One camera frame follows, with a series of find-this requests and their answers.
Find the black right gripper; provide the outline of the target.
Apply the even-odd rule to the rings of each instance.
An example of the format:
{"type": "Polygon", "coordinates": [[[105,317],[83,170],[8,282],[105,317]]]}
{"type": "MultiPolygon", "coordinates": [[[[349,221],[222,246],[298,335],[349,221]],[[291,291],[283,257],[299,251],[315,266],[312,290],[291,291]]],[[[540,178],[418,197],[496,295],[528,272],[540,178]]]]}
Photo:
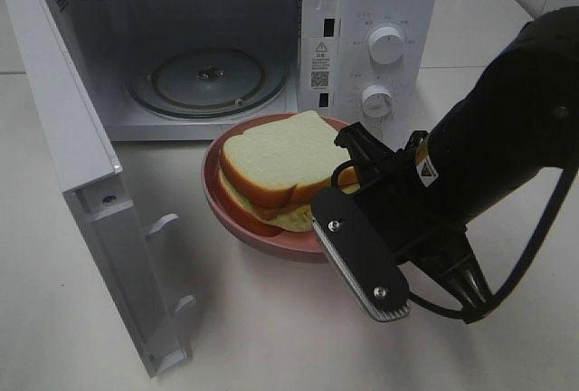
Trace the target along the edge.
{"type": "Polygon", "coordinates": [[[398,264],[435,256],[437,282],[462,306],[465,323],[488,314],[493,294],[465,234],[464,223],[427,202],[416,151],[426,149],[429,133],[417,130],[404,148],[392,150],[360,122],[342,128],[334,139],[349,160],[333,172],[337,183],[352,167],[362,189],[355,202],[398,264]]]}

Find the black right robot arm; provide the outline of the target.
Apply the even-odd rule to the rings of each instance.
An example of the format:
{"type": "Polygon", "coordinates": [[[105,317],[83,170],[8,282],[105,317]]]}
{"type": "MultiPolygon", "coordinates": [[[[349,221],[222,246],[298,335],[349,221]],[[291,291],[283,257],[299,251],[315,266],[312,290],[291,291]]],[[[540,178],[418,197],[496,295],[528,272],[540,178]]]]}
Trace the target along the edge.
{"type": "Polygon", "coordinates": [[[328,253],[369,315],[401,319],[415,303],[472,323],[526,275],[578,172],[578,10],[527,23],[475,87],[431,130],[391,150],[355,123],[335,140],[359,189],[353,242],[328,253]],[[496,291],[466,236],[475,217],[545,167],[561,175],[534,232],[496,291]]]}

